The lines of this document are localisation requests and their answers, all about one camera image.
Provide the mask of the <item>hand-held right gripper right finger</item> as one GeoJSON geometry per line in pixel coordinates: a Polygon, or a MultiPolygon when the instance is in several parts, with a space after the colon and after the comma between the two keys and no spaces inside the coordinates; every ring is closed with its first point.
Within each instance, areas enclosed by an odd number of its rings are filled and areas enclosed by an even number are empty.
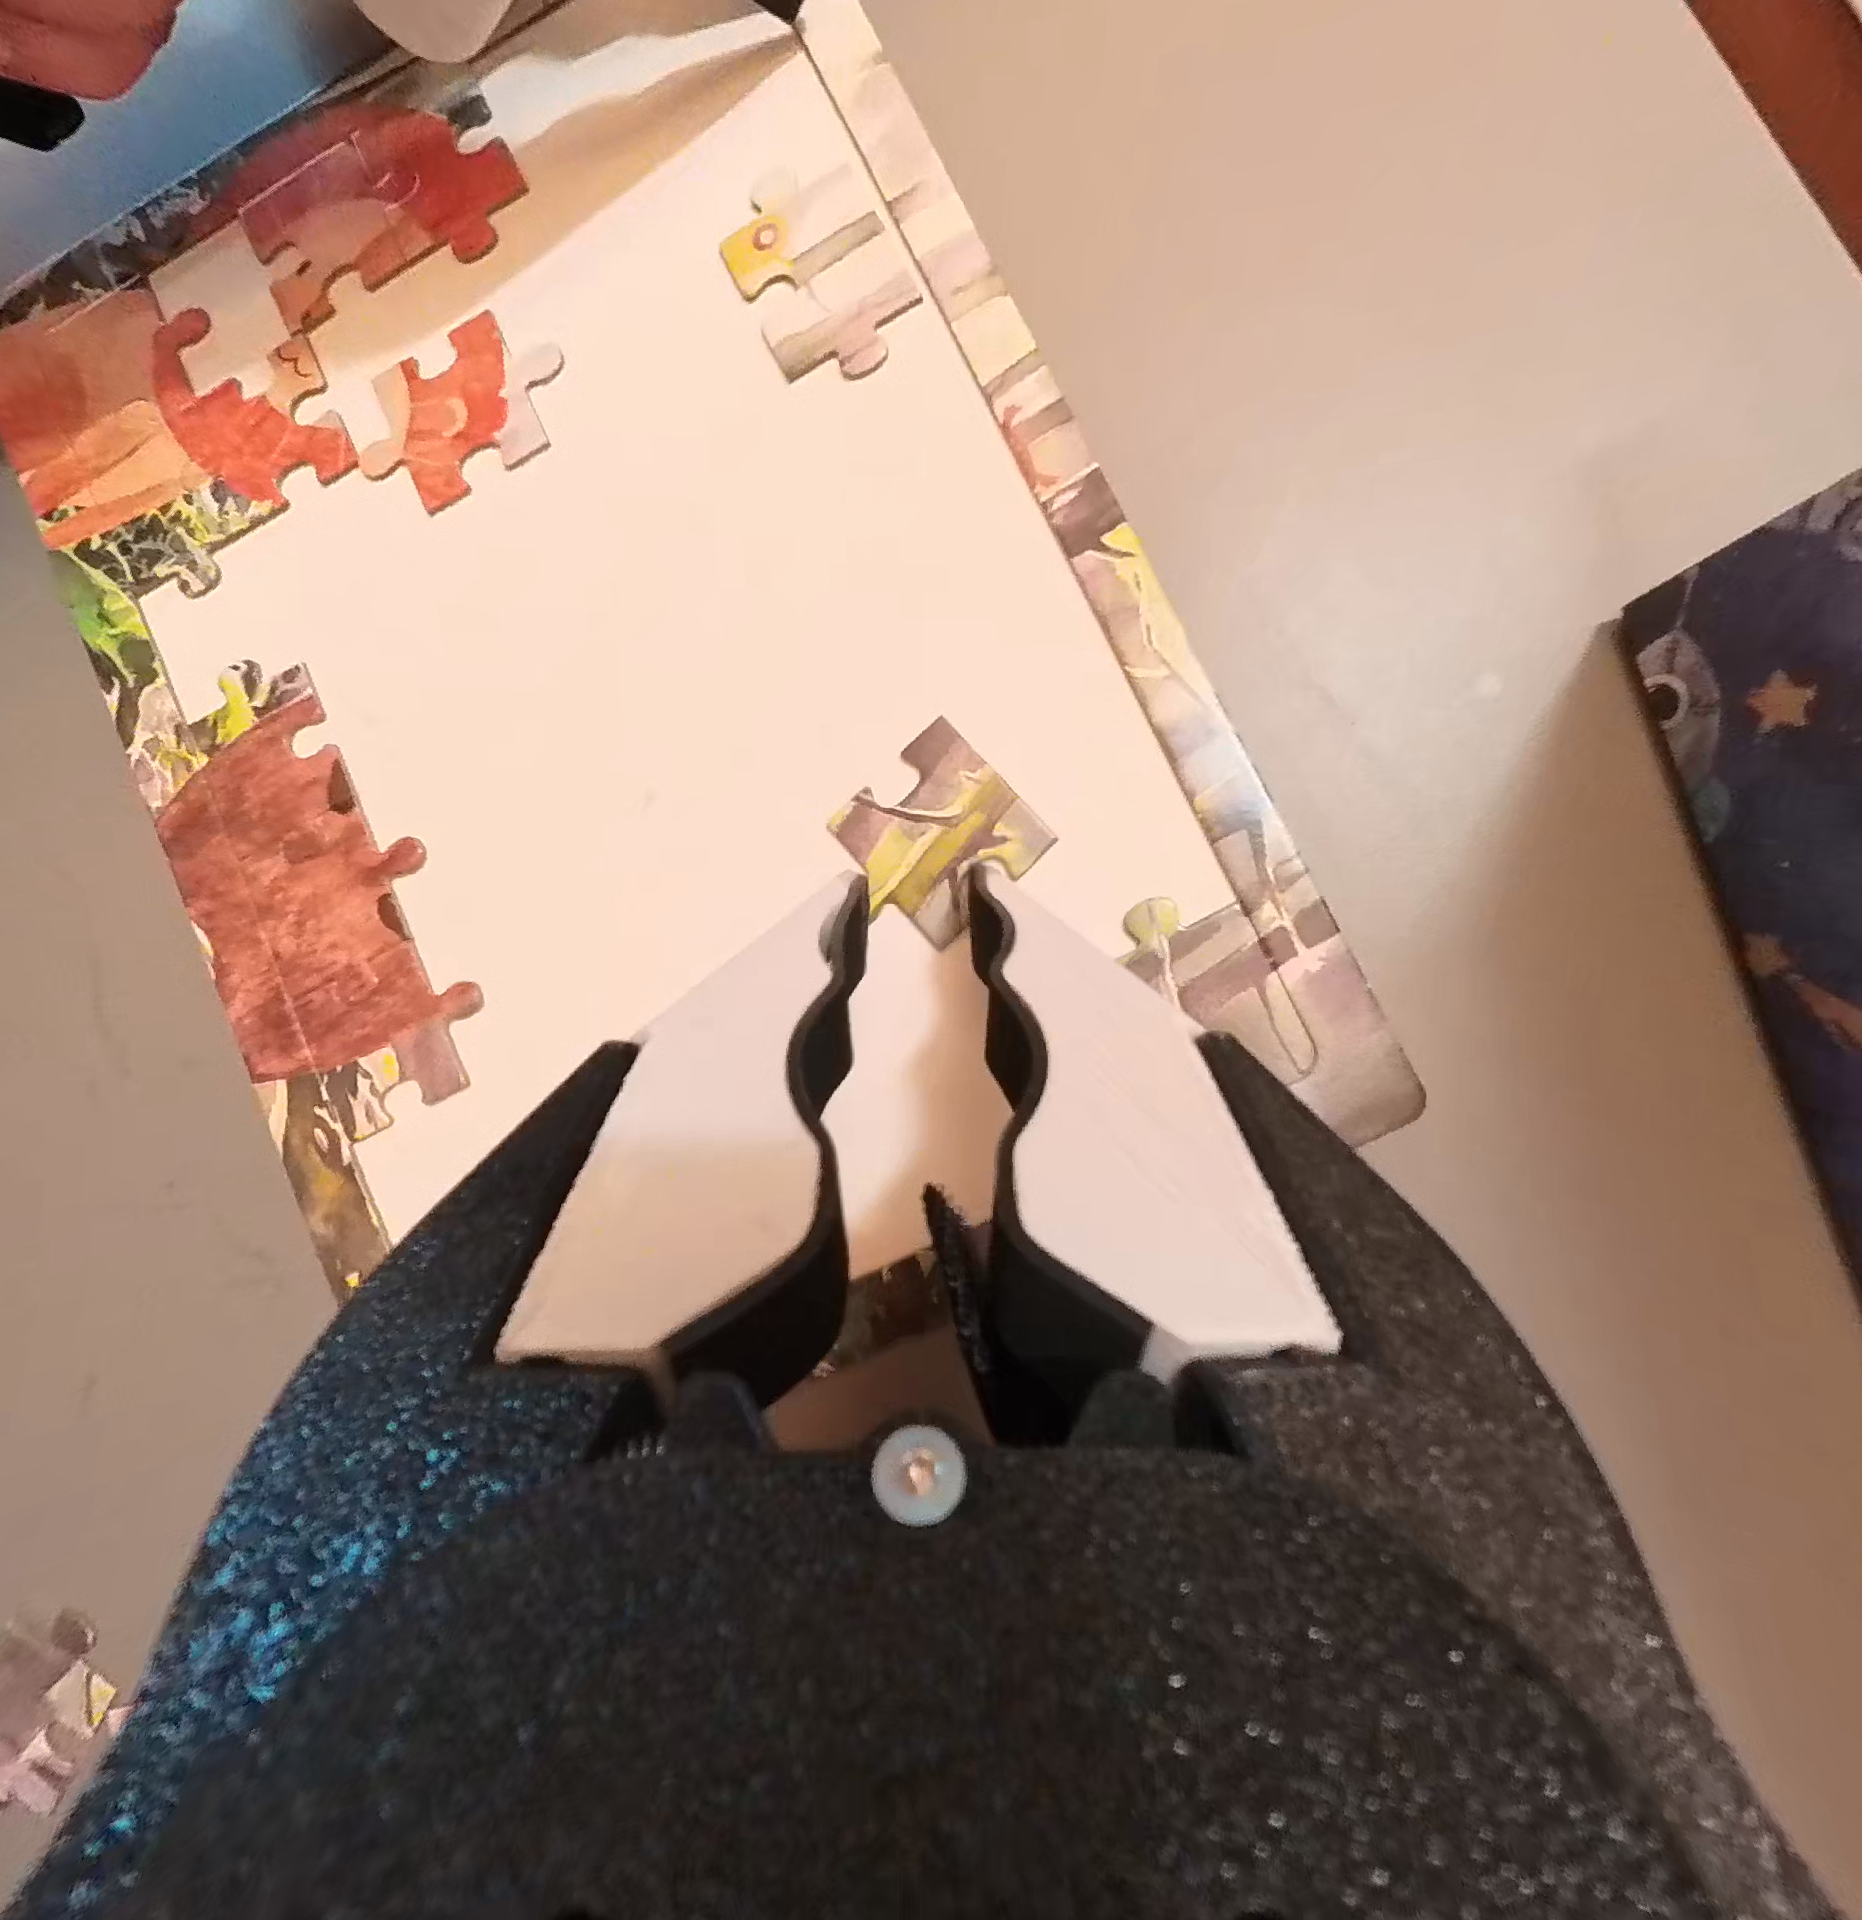
{"type": "Polygon", "coordinates": [[[995,870],[967,873],[993,1151],[988,1327],[1077,1411],[1120,1371],[1338,1357],[1344,1336],[1191,1024],[995,870]]]}

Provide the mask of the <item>white-backed grey corner puzzle piece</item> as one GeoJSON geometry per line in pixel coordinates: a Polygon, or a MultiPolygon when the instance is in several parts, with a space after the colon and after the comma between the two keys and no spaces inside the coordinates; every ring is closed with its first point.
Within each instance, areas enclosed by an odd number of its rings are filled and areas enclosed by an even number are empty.
{"type": "Polygon", "coordinates": [[[1257,930],[1241,905],[1186,920],[1170,899],[1124,916],[1124,965],[1190,1022],[1242,1045],[1346,1140],[1376,1140],[1424,1107],[1355,953],[1327,907],[1305,910],[1317,940],[1286,922],[1257,930]]]}

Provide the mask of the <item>brown puzzle piece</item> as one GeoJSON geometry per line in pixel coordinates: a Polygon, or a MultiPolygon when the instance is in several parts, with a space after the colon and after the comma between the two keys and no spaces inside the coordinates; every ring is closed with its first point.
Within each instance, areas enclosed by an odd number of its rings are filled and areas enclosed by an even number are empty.
{"type": "Polygon", "coordinates": [[[222,996],[311,996],[322,980],[370,984],[413,957],[400,878],[427,848],[353,840],[266,852],[234,835],[176,835],[165,846],[185,913],[222,996]]]}
{"type": "Polygon", "coordinates": [[[288,862],[342,849],[357,825],[342,756],[326,744],[310,754],[293,747],[320,717],[314,705],[279,707],[183,782],[155,821],[168,861],[194,862],[222,842],[240,858],[288,862]]]}
{"type": "Polygon", "coordinates": [[[311,996],[291,996],[276,978],[240,992],[225,1014],[256,1087],[339,1074],[391,1054],[398,1083],[430,1108],[469,1088],[452,1026],[485,1009],[477,983],[434,992],[418,963],[398,963],[357,980],[324,980],[311,996]]]}

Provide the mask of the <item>red and white puzzle piece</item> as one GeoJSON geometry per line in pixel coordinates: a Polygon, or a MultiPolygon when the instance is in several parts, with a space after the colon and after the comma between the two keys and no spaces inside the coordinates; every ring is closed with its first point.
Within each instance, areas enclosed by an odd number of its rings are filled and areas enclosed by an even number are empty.
{"type": "Polygon", "coordinates": [[[515,355],[488,309],[451,328],[447,342],[441,372],[425,373],[407,356],[373,379],[387,436],[356,454],[366,480],[404,472],[430,516],[471,491],[464,467],[477,454],[494,451],[501,467],[515,470],[550,444],[535,391],[563,372],[558,346],[515,355]]]}

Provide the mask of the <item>white-backed yellow-green puzzle piece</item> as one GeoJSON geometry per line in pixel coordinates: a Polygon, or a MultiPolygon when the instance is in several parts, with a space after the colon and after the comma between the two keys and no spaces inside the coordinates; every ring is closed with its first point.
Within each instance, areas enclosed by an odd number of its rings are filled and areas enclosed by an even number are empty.
{"type": "Polygon", "coordinates": [[[866,873],[869,919],[890,907],[944,951],[967,934],[967,871],[1025,876],[1056,835],[944,717],[900,751],[900,764],[914,775],[901,799],[880,800],[862,788],[827,831],[866,873]]]}

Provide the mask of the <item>yellow and grey puzzle piece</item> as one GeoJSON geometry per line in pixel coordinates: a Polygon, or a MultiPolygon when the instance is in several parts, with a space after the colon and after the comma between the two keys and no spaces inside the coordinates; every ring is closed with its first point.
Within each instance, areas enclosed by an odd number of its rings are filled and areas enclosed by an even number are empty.
{"type": "Polygon", "coordinates": [[[920,286],[864,174],[847,164],[805,179],[776,168],[752,184],[750,202],[719,258],[783,381],[878,372],[886,328],[920,305],[920,286]]]}

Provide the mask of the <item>cardboard puzzle frame tray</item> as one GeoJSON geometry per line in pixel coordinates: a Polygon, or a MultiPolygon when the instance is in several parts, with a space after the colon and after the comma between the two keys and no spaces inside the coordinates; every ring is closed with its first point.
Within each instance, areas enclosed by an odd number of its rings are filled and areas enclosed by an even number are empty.
{"type": "MultiPolygon", "coordinates": [[[[293,418],[385,438],[373,379],[441,372],[451,328],[488,309],[515,355],[563,355],[535,391],[550,444],[515,470],[477,454],[435,516],[404,472],[293,470],[276,513],[207,480],[229,534],[196,600],[128,600],[46,546],[152,828],[207,761],[183,731],[217,672],[304,664],[324,717],[293,747],[342,756],[345,840],[427,848],[393,889],[408,963],[486,996],[452,1026],[471,1083],[437,1107],[391,1054],[251,1083],[339,1299],[597,1039],[862,871],[827,821],[862,788],[901,799],[900,751],[937,717],[1056,835],[1021,881],[1095,950],[1124,965],[1145,899],[1317,940],[1303,916],[1328,901],[866,4],[546,4],[466,62],[377,56],[1,283],[0,329],[146,287],[164,320],[209,315],[180,351],[196,391],[263,391],[288,335],[240,208],[402,109],[466,153],[501,140],[530,191],[476,263],[340,276],[310,333],[326,391],[293,418]],[[770,171],[837,164],[920,305],[870,376],[792,388],[719,242],[770,171]]],[[[931,1129],[979,1078],[880,1088],[926,1060],[904,996],[949,963],[890,907],[878,961],[856,1016],[878,1061],[828,1112],[859,1269],[914,1246],[931,1129]]]]}

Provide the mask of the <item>green and yellow puzzle piece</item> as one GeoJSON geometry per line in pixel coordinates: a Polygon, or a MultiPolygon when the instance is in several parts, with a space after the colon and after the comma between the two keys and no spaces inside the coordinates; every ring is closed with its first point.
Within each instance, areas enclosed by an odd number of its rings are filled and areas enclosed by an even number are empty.
{"type": "Polygon", "coordinates": [[[303,714],[293,722],[293,731],[310,728],[324,717],[314,676],[301,662],[279,672],[266,672],[256,659],[239,659],[217,672],[215,686],[217,703],[204,717],[190,718],[183,731],[199,759],[222,752],[288,707],[303,714]]]}

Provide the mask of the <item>pile of puzzle pieces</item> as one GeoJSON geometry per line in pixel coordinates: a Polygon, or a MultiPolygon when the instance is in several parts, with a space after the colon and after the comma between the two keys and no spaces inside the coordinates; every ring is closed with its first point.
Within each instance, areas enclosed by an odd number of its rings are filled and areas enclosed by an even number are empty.
{"type": "Polygon", "coordinates": [[[75,1608],[23,1612],[0,1631],[0,1815],[58,1815],[126,1726],[132,1697],[94,1649],[94,1623],[75,1608]]]}

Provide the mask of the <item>person's left hand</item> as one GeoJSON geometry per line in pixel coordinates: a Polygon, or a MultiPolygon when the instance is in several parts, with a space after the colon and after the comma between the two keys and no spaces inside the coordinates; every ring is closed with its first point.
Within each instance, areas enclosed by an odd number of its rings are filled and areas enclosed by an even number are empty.
{"type": "Polygon", "coordinates": [[[81,102],[128,94],[164,52],[180,2],[0,2],[0,79],[81,102]]]}

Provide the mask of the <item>orange and tan puzzle piece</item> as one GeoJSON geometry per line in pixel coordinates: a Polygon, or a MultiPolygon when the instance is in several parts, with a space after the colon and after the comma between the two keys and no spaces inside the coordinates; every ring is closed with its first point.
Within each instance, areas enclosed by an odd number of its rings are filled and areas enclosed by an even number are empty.
{"type": "Polygon", "coordinates": [[[243,204],[240,225],[284,335],[334,316],[340,276],[373,290],[427,253],[425,231],[381,192],[385,179],[356,142],[335,142],[243,204]]]}

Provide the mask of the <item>red curl-print puzzle piece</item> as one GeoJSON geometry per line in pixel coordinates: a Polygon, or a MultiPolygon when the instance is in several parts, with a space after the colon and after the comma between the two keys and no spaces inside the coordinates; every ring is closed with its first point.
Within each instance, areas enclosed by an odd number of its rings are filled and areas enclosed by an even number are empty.
{"type": "Polygon", "coordinates": [[[246,394],[229,376],[196,391],[180,363],[183,348],[209,335],[209,315],[185,308],[151,336],[151,388],[158,418],[176,450],[209,480],[272,513],[288,506],[282,480],[293,470],[314,472],[320,485],[357,470],[351,434],[335,412],[315,420],[293,418],[293,404],[326,391],[322,363],[310,333],[295,329],[268,355],[270,381],[246,394]]]}

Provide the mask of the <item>orange corner puzzle piece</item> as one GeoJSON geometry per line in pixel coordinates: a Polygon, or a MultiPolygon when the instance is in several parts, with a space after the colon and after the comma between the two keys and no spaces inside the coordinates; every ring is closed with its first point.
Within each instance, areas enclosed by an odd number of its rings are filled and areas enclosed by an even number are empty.
{"type": "Polygon", "coordinates": [[[23,496],[31,470],[84,436],[168,432],[151,388],[161,320],[151,290],[135,287],[0,329],[0,441],[23,496]]]}

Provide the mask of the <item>dark leafy puzzle piece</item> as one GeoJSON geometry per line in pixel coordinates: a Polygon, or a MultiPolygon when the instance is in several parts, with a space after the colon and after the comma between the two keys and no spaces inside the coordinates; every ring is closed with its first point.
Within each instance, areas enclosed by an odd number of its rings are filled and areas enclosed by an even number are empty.
{"type": "Polygon", "coordinates": [[[196,600],[222,580],[217,549],[229,534],[231,502],[215,485],[185,491],[61,551],[128,600],[165,585],[196,600]]]}

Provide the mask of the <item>printed puzzle box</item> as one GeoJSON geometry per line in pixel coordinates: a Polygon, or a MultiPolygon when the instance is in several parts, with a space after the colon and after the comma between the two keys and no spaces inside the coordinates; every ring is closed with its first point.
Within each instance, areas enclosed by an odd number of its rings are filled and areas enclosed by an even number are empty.
{"type": "Polygon", "coordinates": [[[1862,467],[1639,594],[1617,641],[1810,1164],[1862,1204],[1862,467]]]}

